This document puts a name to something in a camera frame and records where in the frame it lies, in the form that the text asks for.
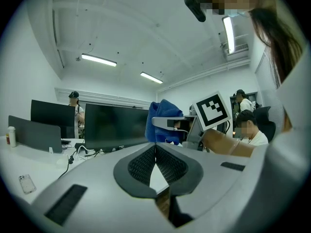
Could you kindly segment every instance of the smartphone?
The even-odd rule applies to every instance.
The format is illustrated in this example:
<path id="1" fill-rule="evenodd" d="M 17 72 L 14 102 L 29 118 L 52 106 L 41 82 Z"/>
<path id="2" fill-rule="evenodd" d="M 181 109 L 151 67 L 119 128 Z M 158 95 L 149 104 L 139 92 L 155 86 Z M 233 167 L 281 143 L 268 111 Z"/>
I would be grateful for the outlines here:
<path id="1" fill-rule="evenodd" d="M 36 191 L 36 187 L 29 174 L 19 176 L 19 182 L 25 194 L 30 194 Z"/>

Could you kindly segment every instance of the blue cloth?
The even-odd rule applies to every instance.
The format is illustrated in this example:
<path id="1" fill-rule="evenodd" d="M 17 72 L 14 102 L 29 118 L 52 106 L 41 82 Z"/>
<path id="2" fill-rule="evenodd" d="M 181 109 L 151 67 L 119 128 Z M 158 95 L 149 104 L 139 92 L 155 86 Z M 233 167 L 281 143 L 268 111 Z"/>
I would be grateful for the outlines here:
<path id="1" fill-rule="evenodd" d="M 183 117 L 183 112 L 176 107 L 176 105 L 163 99 L 161 103 L 152 102 L 149 107 L 149 114 L 147 117 L 145 136 L 149 142 L 174 142 L 179 144 L 179 137 L 182 135 L 178 131 L 165 130 L 152 125 L 151 119 L 153 117 Z"/>

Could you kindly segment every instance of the desk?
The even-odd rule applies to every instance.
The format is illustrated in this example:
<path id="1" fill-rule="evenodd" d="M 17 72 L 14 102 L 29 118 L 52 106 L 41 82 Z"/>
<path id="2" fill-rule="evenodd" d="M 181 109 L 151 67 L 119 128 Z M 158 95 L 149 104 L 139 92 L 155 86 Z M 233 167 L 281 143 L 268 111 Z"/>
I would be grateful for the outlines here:
<path id="1" fill-rule="evenodd" d="M 73 148 L 63 150 L 61 154 L 54 153 L 51 156 L 47 151 L 32 149 L 21 144 L 17 144 L 15 148 L 11 148 L 10 145 L 6 143 L 5 136 L 1 136 L 0 174 L 9 192 L 31 204 L 46 187 L 56 181 L 57 178 L 66 171 L 67 166 L 57 167 L 57 160 L 63 158 L 64 155 L 72 155 L 75 151 L 74 145 L 83 142 L 83 139 L 68 140 L 71 141 L 70 144 Z M 80 149 L 79 155 L 85 155 L 83 149 Z M 73 164 L 69 165 L 68 172 L 82 162 L 84 162 L 84 160 L 75 160 Z M 24 174 L 29 174 L 36 186 L 36 191 L 33 193 L 24 194 L 21 188 L 18 177 Z M 151 174 L 150 187 L 156 190 L 157 193 L 160 193 L 168 187 L 168 184 L 157 166 L 155 166 Z"/>

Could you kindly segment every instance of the white shirt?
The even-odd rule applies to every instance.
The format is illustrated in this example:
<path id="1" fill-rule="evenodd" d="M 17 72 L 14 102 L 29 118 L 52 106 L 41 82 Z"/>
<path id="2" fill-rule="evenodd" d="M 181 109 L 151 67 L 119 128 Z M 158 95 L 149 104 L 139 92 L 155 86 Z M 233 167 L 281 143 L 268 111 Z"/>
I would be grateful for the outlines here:
<path id="1" fill-rule="evenodd" d="M 79 139 L 79 115 L 78 115 L 78 107 L 79 107 L 79 113 L 84 112 L 83 108 L 81 106 L 76 105 L 76 111 L 74 113 L 74 138 Z"/>
<path id="2" fill-rule="evenodd" d="M 249 141 L 249 139 L 247 137 L 244 137 L 241 141 L 243 143 L 251 144 L 251 145 L 254 145 L 254 146 L 268 144 L 267 137 L 260 130 L 258 131 L 258 133 L 255 135 L 255 137 L 251 141 Z"/>
<path id="3" fill-rule="evenodd" d="M 252 108 L 252 102 L 248 99 L 243 99 L 240 103 L 240 110 L 241 112 L 244 110 L 250 110 L 251 112 L 253 112 L 254 109 Z"/>

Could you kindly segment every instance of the ceiling light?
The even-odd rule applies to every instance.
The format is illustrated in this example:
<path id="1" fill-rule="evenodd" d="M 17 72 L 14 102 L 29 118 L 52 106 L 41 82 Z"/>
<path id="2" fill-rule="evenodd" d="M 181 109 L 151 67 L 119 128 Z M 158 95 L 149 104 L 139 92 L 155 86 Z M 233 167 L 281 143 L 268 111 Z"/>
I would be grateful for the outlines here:
<path id="1" fill-rule="evenodd" d="M 227 41 L 229 45 L 229 53 L 234 53 L 235 45 L 234 45 L 234 34 L 230 17 L 224 17 L 223 23 L 225 26 L 225 33 L 227 35 Z"/>
<path id="2" fill-rule="evenodd" d="M 82 54 L 82 59 L 103 63 L 103 64 L 113 66 L 113 67 L 115 67 L 117 65 L 117 62 L 114 62 L 111 60 L 106 60 L 103 58 L 95 57 L 95 56 L 84 54 L 84 53 Z"/>
<path id="3" fill-rule="evenodd" d="M 152 81 L 154 81 L 154 82 L 163 83 L 161 80 L 158 80 L 158 79 L 156 79 L 155 77 L 152 77 L 152 76 L 150 76 L 150 75 L 147 74 L 147 73 L 142 72 L 140 75 L 141 75 L 142 77 L 145 77 L 145 78 L 147 78 L 147 79 L 150 79 L 150 80 L 152 80 Z"/>

